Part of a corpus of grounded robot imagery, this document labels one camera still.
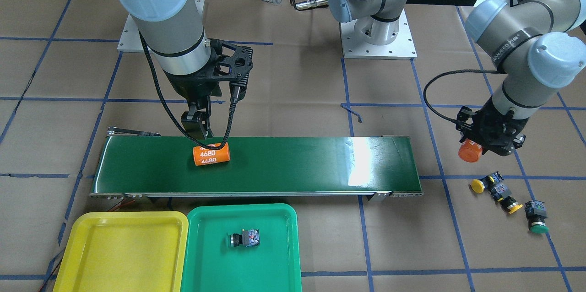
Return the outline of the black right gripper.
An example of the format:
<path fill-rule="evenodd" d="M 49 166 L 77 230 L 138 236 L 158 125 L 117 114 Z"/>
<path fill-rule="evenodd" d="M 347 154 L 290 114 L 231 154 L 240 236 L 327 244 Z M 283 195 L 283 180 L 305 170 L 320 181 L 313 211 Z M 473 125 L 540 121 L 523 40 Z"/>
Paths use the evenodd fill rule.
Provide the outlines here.
<path fill-rule="evenodd" d="M 181 123 L 193 139 L 213 137 L 209 97 L 222 95 L 218 84 L 221 81 L 230 82 L 231 91 L 240 87 L 237 98 L 243 100 L 253 67 L 251 47 L 218 39 L 212 39 L 211 46 L 211 57 L 201 69 L 182 76 L 166 73 L 174 90 L 188 102 L 189 110 L 182 114 Z"/>

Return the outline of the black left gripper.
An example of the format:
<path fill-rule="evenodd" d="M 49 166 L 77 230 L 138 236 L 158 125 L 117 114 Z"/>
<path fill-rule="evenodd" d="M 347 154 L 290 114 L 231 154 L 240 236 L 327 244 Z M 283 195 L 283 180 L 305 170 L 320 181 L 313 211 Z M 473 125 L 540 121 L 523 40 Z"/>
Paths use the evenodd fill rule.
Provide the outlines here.
<path fill-rule="evenodd" d="M 525 135 L 521 133 L 527 119 L 514 119 L 511 110 L 501 114 L 490 98 L 478 111 L 460 108 L 456 117 L 456 129 L 461 133 L 460 142 L 470 140 L 482 147 L 482 154 L 492 151 L 500 156 L 509 155 L 521 148 Z"/>

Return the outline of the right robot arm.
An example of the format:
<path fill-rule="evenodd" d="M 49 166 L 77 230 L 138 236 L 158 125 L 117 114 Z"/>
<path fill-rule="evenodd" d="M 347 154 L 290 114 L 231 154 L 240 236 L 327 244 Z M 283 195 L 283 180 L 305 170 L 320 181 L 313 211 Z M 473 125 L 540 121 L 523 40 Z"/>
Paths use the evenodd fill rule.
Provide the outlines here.
<path fill-rule="evenodd" d="M 209 39 L 196 0 L 119 0 L 134 21 L 149 67 L 155 59 L 174 90 L 189 106 L 175 124 L 193 140 L 211 138 L 211 97 L 228 82 L 230 107 L 225 135 L 232 129 L 236 104 L 243 100 L 253 67 L 252 48 Z"/>

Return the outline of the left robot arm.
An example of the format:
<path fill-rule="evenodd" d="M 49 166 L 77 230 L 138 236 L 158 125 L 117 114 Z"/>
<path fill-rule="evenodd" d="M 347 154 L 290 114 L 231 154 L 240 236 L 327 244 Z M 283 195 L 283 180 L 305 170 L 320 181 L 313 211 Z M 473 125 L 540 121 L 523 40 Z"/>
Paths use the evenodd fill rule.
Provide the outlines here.
<path fill-rule="evenodd" d="M 311 0 L 295 8 L 327 5 L 335 20 L 353 25 L 356 39 L 383 46 L 394 40 L 406 1 Z M 469 13 L 465 31 L 506 79 L 480 110 L 462 107 L 447 119 L 461 133 L 463 161 L 523 145 L 529 118 L 584 68 L 585 44 L 568 34 L 584 21 L 585 0 L 484 0 Z"/>

